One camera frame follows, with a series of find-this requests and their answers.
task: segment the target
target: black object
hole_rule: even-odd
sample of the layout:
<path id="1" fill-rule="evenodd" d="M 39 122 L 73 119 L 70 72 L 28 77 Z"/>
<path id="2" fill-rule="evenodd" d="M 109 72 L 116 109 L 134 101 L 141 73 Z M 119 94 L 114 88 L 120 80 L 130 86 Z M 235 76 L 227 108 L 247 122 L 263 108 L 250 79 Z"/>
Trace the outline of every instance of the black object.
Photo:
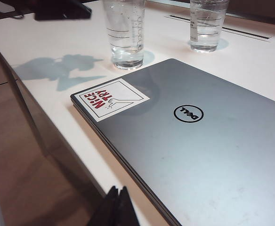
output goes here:
<path id="1" fill-rule="evenodd" d="M 10 17 L 22 19 L 25 13 L 35 13 L 35 20 L 90 19 L 92 10 L 79 0 L 0 0 L 14 7 Z"/>
<path id="2" fill-rule="evenodd" d="M 38 0 L 27 5 L 35 20 L 90 19 L 91 9 L 77 0 Z"/>
<path id="3" fill-rule="evenodd" d="M 118 195 L 113 186 L 87 226 L 139 226 L 127 188 L 123 187 Z"/>

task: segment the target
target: silver laptop lid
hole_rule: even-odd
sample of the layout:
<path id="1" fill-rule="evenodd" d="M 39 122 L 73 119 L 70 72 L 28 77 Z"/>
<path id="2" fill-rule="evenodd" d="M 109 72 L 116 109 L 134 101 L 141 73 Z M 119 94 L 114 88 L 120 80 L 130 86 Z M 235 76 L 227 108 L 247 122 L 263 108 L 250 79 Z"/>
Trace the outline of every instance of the silver laptop lid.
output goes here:
<path id="1" fill-rule="evenodd" d="M 98 122 L 72 101 L 171 224 L 275 225 L 274 101 L 175 59 L 122 79 L 149 100 Z"/>

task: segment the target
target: sticker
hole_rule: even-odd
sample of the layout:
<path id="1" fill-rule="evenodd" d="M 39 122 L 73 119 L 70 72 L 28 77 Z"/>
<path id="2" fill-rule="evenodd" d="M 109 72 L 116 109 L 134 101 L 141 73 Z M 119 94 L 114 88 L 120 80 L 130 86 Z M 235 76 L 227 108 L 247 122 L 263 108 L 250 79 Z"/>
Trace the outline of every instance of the sticker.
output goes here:
<path id="1" fill-rule="evenodd" d="M 123 79 L 88 89 L 75 97 L 96 121 L 107 119 L 149 100 L 149 97 Z"/>
<path id="2" fill-rule="evenodd" d="M 191 20 L 190 20 L 190 39 L 191 41 L 198 41 L 197 17 L 196 17 L 196 12 L 192 12 L 192 11 L 191 11 Z"/>

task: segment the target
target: table surface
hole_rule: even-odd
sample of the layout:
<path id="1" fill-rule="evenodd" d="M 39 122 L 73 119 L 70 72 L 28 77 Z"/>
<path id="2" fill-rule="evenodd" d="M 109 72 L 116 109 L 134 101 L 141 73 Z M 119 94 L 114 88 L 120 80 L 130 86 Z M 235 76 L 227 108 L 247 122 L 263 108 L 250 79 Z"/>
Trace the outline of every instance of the table surface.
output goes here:
<path id="1" fill-rule="evenodd" d="M 103 191 L 126 185 L 141 225 L 168 225 L 70 101 L 72 93 L 128 73 L 111 63 L 102 2 L 86 5 L 91 20 L 37 22 L 32 14 L 0 20 L 0 52 Z M 183 10 L 146 2 L 141 68 L 175 58 L 275 101 L 275 25 L 227 18 L 272 37 L 223 31 L 217 51 L 201 54 L 188 44 L 190 24 L 166 17 Z"/>

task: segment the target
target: nice try sticker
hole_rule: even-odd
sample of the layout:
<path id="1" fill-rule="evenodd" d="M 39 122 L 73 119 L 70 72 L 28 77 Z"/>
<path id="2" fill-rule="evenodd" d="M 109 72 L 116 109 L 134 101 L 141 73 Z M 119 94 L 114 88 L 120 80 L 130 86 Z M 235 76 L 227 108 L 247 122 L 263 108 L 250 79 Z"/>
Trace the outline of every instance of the nice try sticker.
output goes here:
<path id="1" fill-rule="evenodd" d="M 76 94 L 75 97 L 96 121 L 101 121 L 149 100 L 149 97 L 123 79 L 94 87 Z"/>

